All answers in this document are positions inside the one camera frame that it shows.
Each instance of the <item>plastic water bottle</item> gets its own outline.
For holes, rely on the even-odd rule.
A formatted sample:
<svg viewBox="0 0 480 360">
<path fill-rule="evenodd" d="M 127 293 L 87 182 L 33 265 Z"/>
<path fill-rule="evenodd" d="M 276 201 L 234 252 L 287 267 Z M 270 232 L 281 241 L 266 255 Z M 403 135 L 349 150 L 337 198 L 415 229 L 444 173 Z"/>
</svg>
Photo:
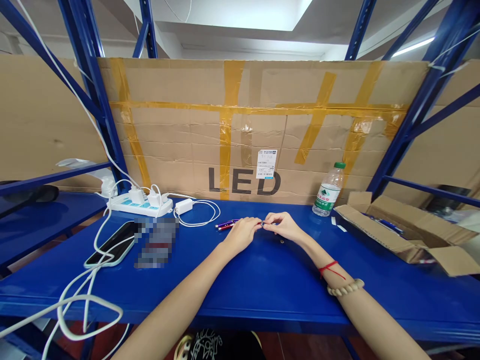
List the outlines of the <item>plastic water bottle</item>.
<svg viewBox="0 0 480 360">
<path fill-rule="evenodd" d="M 344 184 L 344 162 L 336 162 L 323 179 L 311 210 L 323 217 L 330 215 Z"/>
</svg>

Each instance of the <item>open cardboard box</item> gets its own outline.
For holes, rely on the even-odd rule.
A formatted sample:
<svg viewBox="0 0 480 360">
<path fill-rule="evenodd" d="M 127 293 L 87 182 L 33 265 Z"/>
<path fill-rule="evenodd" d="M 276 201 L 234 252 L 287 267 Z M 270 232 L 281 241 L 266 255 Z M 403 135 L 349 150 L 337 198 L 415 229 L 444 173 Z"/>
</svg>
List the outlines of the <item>open cardboard box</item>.
<svg viewBox="0 0 480 360">
<path fill-rule="evenodd" d="M 351 192 L 336 212 L 409 264 L 435 259 L 451 276 L 479 274 L 480 265 L 461 247 L 478 235 L 419 208 L 387 196 L 372 202 L 372 193 Z M 403 230 L 403 237 L 362 213 L 384 219 Z"/>
</svg>

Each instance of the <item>ceiling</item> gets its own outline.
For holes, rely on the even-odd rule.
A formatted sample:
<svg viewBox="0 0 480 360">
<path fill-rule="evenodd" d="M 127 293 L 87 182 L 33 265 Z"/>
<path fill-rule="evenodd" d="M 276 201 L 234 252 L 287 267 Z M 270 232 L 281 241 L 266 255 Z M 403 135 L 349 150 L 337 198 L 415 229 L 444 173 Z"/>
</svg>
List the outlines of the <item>ceiling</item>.
<svg viewBox="0 0 480 360">
<path fill-rule="evenodd" d="M 187 19 L 189 0 L 167 1 L 182 21 Z M 67 39 L 57 0 L 22 2 L 43 36 Z M 378 56 L 382 56 L 386 51 L 382 44 L 391 43 L 424 2 L 377 0 L 361 55 L 371 53 L 372 57 L 380 52 Z M 424 20 L 410 40 L 434 33 L 450 2 L 440 0 L 439 10 Z M 133 14 L 141 19 L 139 1 L 92 0 L 92 3 L 104 43 L 134 46 L 138 33 Z M 151 0 L 162 56 L 247 60 L 342 60 L 361 3 L 361 0 L 192 0 L 185 23 L 177 19 L 165 0 Z M 17 34 L 1 15 L 0 31 Z"/>
</svg>

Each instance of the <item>smartphone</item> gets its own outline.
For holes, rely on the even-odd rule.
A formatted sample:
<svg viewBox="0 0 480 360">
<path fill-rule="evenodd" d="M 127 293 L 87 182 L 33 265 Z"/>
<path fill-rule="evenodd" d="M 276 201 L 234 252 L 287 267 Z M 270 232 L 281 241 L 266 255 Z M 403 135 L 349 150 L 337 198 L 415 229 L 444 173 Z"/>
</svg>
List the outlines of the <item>smartphone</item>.
<svg viewBox="0 0 480 360">
<path fill-rule="evenodd" d="M 125 255 L 128 254 L 135 243 L 135 238 L 133 236 L 139 232 L 139 225 L 140 224 L 135 223 L 134 221 L 124 223 L 121 228 L 119 228 L 102 246 L 100 246 L 100 250 L 106 252 L 122 240 L 132 237 L 130 240 L 125 241 L 110 252 L 113 257 L 103 265 L 104 267 L 113 267 L 118 265 L 124 259 Z M 101 258 L 102 254 L 95 252 L 87 261 L 85 261 L 83 266 L 87 269 L 92 268 L 99 263 Z"/>
</svg>

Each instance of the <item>label sticker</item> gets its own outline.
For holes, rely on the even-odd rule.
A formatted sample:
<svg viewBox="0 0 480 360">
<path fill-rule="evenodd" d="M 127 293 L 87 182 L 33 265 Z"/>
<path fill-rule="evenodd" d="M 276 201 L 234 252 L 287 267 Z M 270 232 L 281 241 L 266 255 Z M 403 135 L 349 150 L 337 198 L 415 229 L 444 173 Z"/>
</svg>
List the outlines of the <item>label sticker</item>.
<svg viewBox="0 0 480 360">
<path fill-rule="evenodd" d="M 334 208 L 334 204 L 337 201 L 339 194 L 340 190 L 329 189 L 322 185 L 316 195 L 315 206 L 321 210 L 330 211 Z"/>
<path fill-rule="evenodd" d="M 256 162 L 257 179 L 273 179 L 278 150 L 260 150 Z"/>
</svg>

